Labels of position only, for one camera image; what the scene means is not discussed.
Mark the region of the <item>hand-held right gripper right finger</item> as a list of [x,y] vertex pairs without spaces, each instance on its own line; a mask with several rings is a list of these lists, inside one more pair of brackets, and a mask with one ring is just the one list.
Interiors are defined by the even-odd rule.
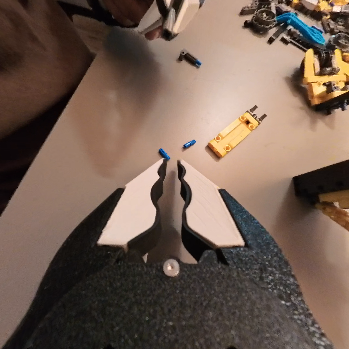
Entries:
[[199,262],[206,251],[245,247],[245,240],[230,213],[220,188],[183,159],[177,161],[181,214],[181,240],[189,254]]

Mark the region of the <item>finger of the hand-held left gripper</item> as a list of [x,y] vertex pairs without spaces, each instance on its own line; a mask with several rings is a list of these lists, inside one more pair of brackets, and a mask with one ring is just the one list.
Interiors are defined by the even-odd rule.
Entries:
[[194,18],[200,9],[199,0],[184,0],[181,1],[179,9],[176,11],[175,31],[174,33],[182,32],[190,21]]
[[163,39],[166,41],[171,41],[176,37],[174,32],[174,24],[176,21],[176,11],[174,8],[170,8],[167,17],[163,22]]

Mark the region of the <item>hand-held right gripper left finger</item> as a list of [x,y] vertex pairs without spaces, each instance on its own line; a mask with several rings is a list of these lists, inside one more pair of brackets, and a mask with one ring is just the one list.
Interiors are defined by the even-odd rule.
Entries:
[[97,241],[99,246],[119,247],[148,254],[161,235],[158,201],[163,195],[167,161],[160,159],[126,184]]

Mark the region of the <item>person's left hand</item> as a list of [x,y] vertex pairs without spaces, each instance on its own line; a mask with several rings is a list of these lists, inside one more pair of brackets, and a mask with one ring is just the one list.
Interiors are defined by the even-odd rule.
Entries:
[[153,0],[105,0],[104,4],[120,24],[130,27],[138,24]]

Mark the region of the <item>yellow panel with grey pins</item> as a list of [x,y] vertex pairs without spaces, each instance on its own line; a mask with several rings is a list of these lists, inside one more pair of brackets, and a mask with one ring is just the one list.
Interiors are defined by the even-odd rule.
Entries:
[[255,105],[225,127],[211,141],[208,142],[208,148],[219,158],[223,158],[230,151],[232,151],[267,117],[266,114],[258,116],[255,113],[256,109],[257,106]]

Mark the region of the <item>pile of toy building pieces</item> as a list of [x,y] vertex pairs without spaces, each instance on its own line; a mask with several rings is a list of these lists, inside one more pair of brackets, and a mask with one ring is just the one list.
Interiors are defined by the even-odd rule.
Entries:
[[[286,23],[276,22],[276,16],[295,13],[310,27],[317,27],[323,33],[325,45],[317,45],[306,40],[296,29]],[[273,44],[277,39],[286,45],[292,44],[302,51],[310,48],[318,50],[341,49],[348,53],[348,1],[293,0],[293,1],[251,1],[243,6],[240,16],[250,16],[245,20],[244,28],[266,36],[272,29],[275,31],[267,43]]]

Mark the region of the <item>light blue plastic piece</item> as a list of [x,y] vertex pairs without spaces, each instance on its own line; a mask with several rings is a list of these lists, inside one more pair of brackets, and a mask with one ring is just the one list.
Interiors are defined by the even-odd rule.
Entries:
[[280,24],[286,23],[296,29],[306,40],[324,46],[326,41],[323,33],[317,27],[310,27],[303,22],[295,13],[287,12],[276,16],[276,22]]

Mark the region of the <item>small yellow toy assembly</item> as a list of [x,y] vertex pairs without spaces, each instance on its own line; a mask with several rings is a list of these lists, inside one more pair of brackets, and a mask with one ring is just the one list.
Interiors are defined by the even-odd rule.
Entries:
[[349,103],[348,53],[334,50],[306,51],[300,65],[302,85],[307,90],[311,107],[326,112],[347,110]]

